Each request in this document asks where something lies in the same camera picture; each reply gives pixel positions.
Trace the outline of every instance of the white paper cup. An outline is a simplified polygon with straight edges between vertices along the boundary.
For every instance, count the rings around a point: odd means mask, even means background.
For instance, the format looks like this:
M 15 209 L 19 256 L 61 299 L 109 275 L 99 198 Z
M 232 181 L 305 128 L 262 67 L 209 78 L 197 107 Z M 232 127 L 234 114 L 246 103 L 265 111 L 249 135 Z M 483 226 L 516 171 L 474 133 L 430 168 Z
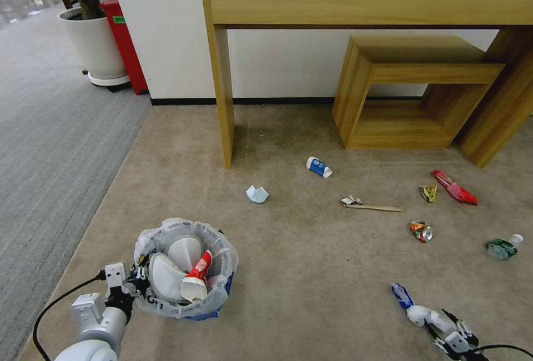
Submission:
M 165 300 L 182 302 L 180 283 L 186 273 L 179 269 L 165 254 L 155 253 L 150 256 L 148 280 L 154 293 Z
M 180 283 L 180 293 L 185 300 L 191 303 L 203 300 L 207 296 L 207 287 L 202 279 L 198 278 L 183 278 Z
M 196 236 L 180 237 L 167 244 L 166 255 L 182 271 L 189 273 L 202 256 L 202 243 Z

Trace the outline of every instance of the wooden side table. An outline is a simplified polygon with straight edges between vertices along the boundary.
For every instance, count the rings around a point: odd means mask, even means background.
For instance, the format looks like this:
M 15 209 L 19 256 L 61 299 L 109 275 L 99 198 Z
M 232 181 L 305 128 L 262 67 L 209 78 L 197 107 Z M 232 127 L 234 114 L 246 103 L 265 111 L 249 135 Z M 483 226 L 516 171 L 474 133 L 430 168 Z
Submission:
M 503 64 L 456 36 L 351 36 L 333 105 L 346 148 L 445 148 Z M 421 100 L 372 101 L 374 83 L 432 83 Z
M 505 68 L 461 132 L 462 149 L 484 166 L 533 111 L 533 0 L 202 1 L 226 168 L 235 128 L 228 29 L 498 28 L 485 61 Z

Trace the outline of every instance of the wooden stick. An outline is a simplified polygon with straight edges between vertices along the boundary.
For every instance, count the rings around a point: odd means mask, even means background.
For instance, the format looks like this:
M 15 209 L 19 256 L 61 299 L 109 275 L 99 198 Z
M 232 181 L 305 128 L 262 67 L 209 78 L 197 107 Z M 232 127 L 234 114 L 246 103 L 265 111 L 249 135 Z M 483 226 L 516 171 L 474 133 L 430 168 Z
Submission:
M 403 212 L 402 207 L 388 207 L 386 205 L 361 205 L 361 204 L 343 204 L 348 208 L 364 208 L 364 209 L 375 209 L 379 211 L 392 211 L 392 212 Z

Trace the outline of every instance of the bottle cap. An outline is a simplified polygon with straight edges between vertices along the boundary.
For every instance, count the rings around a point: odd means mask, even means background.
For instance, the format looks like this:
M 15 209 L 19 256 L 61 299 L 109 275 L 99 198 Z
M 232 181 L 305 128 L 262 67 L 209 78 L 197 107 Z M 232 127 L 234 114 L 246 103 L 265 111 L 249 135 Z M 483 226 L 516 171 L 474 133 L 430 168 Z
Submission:
M 524 237 L 516 233 L 511 235 L 511 237 L 509 238 L 509 242 L 514 244 L 515 246 L 522 243 L 523 241 L 524 241 Z

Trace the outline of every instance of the green plastic bottle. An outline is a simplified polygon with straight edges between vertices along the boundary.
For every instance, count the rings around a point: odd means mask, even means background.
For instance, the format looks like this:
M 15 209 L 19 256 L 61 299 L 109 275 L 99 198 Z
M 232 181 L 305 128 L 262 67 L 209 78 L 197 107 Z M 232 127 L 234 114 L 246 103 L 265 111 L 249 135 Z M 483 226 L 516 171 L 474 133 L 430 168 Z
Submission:
M 518 253 L 518 245 L 524 241 L 522 235 L 514 234 L 508 240 L 494 239 L 485 244 L 487 252 L 498 260 L 511 258 Z

